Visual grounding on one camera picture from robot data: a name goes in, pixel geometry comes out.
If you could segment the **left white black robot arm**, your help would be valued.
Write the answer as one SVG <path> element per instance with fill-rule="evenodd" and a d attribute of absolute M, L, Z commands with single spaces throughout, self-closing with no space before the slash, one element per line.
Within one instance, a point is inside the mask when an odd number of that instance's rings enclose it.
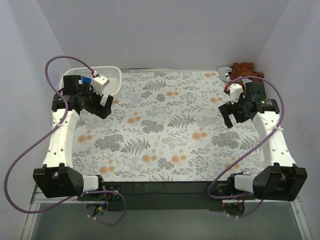
<path fill-rule="evenodd" d="M 77 122 L 82 110 L 101 119 L 112 112 L 113 96 L 107 95 L 102 103 L 103 90 L 110 79 L 96 75 L 86 81 L 80 75 L 65 75 L 63 88 L 52 101 L 52 128 L 47 154 L 40 168 L 33 171 L 33 179 L 47 198 L 80 196 L 89 194 L 95 200 L 106 196 L 106 187 L 99 175 L 82 175 L 74 170 L 72 147 Z"/>

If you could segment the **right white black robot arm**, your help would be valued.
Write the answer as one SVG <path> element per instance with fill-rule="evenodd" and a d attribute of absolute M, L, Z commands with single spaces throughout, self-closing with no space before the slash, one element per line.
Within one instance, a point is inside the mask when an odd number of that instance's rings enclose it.
<path fill-rule="evenodd" d="M 225 92 L 230 95 L 230 101 L 218 108 L 224 124 L 233 127 L 230 116 L 237 123 L 252 121 L 265 166 L 257 175 L 231 174 L 227 179 L 227 195 L 237 199 L 246 192 L 259 200 L 294 201 L 308 175 L 304 167 L 296 165 L 287 147 L 283 130 L 278 125 L 283 116 L 276 100 L 266 97 L 262 81 L 247 82 L 245 87 L 232 83 Z"/>

